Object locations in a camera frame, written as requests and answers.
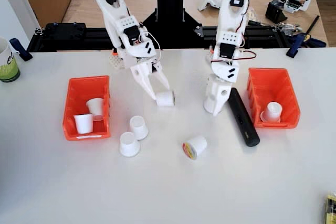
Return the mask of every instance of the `green mug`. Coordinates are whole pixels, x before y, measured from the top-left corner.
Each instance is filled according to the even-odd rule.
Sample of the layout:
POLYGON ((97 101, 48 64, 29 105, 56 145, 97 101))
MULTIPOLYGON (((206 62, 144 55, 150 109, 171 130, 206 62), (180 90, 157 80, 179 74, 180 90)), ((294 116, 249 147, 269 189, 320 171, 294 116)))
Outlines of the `green mug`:
POLYGON ((15 81, 20 76, 14 54, 5 38, 0 37, 0 81, 15 81))

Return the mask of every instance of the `orange bin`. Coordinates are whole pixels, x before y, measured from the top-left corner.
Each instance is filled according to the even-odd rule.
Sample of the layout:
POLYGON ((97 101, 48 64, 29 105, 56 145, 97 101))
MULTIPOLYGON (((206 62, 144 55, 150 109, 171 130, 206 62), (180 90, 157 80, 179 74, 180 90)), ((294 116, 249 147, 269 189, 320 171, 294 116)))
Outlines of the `orange bin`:
POLYGON ((67 140, 107 138, 110 133, 110 83, 109 76, 72 78, 69 80, 67 101, 63 117, 63 130, 67 140), (86 102, 103 98, 103 120, 93 122, 93 132, 78 134, 74 115, 88 114, 86 102))
POLYGON ((252 121, 258 128, 295 128, 300 119, 300 108, 292 83, 285 68, 249 68, 247 91, 252 121), (282 106, 280 123, 265 123, 261 112, 269 102, 282 106))

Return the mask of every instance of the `cable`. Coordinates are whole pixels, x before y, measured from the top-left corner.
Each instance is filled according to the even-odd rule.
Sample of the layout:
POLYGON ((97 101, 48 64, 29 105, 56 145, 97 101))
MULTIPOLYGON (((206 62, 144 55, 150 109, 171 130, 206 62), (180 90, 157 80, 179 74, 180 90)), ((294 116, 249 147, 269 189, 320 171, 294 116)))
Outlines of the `cable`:
POLYGON ((244 38, 244 34, 241 33, 241 35, 243 36, 243 45, 240 46, 240 48, 244 47, 245 46, 245 38, 244 38))
POLYGON ((249 58, 237 58, 237 59, 234 59, 234 60, 251 60, 251 59, 254 59, 257 57, 257 54, 255 52, 252 52, 250 50, 244 50, 243 52, 250 52, 251 54, 254 54, 253 57, 249 57, 249 58))
POLYGON ((247 11, 248 11, 249 6, 250 6, 250 0, 248 0, 248 4, 247 4, 246 12, 243 14, 242 20, 240 21, 240 24, 239 24, 238 28, 236 29, 236 32, 237 32, 237 31, 240 29, 240 27, 242 26, 241 24, 243 23, 245 14, 247 14, 247 11))
POLYGON ((152 36, 152 38, 155 40, 155 42, 157 43, 158 47, 159 47, 159 53, 160 53, 160 56, 159 56, 159 59, 158 59, 158 62, 161 60, 161 47, 160 47, 160 44, 158 43, 158 41, 156 40, 156 38, 149 32, 149 31, 144 31, 144 33, 148 33, 150 36, 152 36))
MULTIPOLYGON (((251 54, 253 54, 254 56, 253 57, 246 57, 246 58, 236 58, 236 59, 233 59, 233 60, 251 60, 251 59, 254 59, 257 57, 257 54, 253 51, 250 51, 250 50, 244 50, 243 52, 250 52, 251 54)), ((211 60, 210 63, 212 62, 227 62, 225 60, 211 60)))

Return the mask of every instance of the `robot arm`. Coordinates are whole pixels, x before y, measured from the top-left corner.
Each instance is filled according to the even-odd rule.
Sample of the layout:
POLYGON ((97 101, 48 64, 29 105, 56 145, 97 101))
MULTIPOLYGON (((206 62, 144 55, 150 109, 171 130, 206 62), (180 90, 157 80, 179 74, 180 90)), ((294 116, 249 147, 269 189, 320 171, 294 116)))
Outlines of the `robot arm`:
POLYGON ((109 37, 116 47, 124 67, 131 68, 135 81, 155 100, 155 93, 149 81, 153 73, 169 89, 169 82, 162 72, 160 59, 146 27, 139 24, 130 14, 124 0, 96 0, 104 17, 109 37))
POLYGON ((222 0, 216 45, 211 56, 212 74, 208 79, 204 108, 216 116, 228 100, 233 82, 237 81, 241 58, 239 50, 246 27, 249 0, 222 0))

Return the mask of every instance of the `blue handle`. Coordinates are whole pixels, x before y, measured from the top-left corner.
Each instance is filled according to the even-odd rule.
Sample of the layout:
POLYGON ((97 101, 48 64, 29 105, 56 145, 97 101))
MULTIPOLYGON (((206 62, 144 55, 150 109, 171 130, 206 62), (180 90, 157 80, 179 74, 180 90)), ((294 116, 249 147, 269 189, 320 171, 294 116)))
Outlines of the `blue handle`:
POLYGON ((13 38, 9 42, 15 50, 19 51, 19 55, 24 61, 30 60, 32 58, 32 55, 23 48, 18 39, 13 38))
POLYGON ((310 38, 307 41, 307 46, 308 47, 326 47, 327 44, 321 40, 310 38))
POLYGON ((301 44, 303 43, 305 37, 306 34, 298 34, 296 40, 294 41, 294 44, 289 48, 286 55, 291 58, 294 58, 295 55, 298 53, 298 49, 299 47, 301 47, 301 44))

